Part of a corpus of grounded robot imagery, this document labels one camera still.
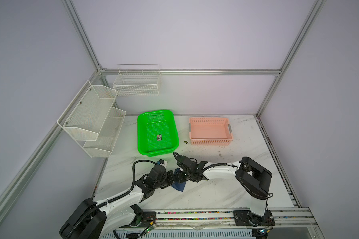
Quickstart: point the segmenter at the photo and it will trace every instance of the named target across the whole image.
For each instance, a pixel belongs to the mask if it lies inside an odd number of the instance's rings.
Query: basket
[[[160,65],[118,65],[113,84],[118,96],[158,96],[161,87]]]
[[[189,127],[192,145],[229,145],[233,140],[228,118],[191,117]]]
[[[64,120],[68,108],[57,123],[92,158],[109,157],[113,151],[126,111],[113,107],[117,91],[91,85],[72,113]]]
[[[138,151],[149,157],[172,153],[180,144],[173,113],[151,111],[137,118]]]

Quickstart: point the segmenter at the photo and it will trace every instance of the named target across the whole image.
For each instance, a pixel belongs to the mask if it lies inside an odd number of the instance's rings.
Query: perforated basket bottom
[[[146,133],[148,152],[167,150],[174,146],[167,121],[147,124]],[[161,135],[161,140],[157,140],[157,135]]]

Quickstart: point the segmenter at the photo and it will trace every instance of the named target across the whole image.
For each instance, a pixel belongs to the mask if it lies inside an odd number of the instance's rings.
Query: black mounting plate
[[[236,210],[233,211],[234,221],[236,226],[252,226],[249,222],[247,214],[249,210]],[[264,213],[263,221],[261,226],[274,226],[274,217],[270,210],[266,210]]]
[[[149,227],[151,222],[155,222],[156,219],[156,212],[143,212],[141,223],[137,227]]]

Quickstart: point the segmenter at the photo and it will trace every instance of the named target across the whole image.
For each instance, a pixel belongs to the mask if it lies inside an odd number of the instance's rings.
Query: slotted metal panel
[[[117,231],[118,236],[121,239],[126,238],[126,234],[141,232],[141,231]],[[102,238],[115,238],[113,233],[106,234]],[[203,229],[203,230],[193,230],[193,229],[182,229],[182,230],[154,230],[142,238],[173,238],[173,239],[182,239],[182,238],[192,238],[192,239],[246,239],[246,238],[255,238],[252,236],[251,229]]]

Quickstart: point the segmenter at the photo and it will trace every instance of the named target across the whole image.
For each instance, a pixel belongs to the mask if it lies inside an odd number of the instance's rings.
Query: white marble tabletop
[[[293,207],[254,116],[224,117],[229,118],[234,136],[230,145],[195,146],[191,145],[189,138],[190,116],[174,116],[179,136],[179,146],[175,151],[189,158],[196,158],[198,162],[229,163],[248,156],[273,174],[269,192],[274,196],[268,199],[269,208]],[[168,170],[178,168],[171,153],[154,157],[141,155],[137,150],[137,116],[126,116],[98,185],[95,200],[108,198],[128,189],[132,183],[132,164],[141,159],[163,159],[168,161]],[[136,179],[149,173],[152,167],[151,163],[136,164]],[[235,178],[212,179],[198,184],[188,181],[183,192],[172,187],[156,189],[153,196],[139,206],[143,209],[248,208],[250,195]]]

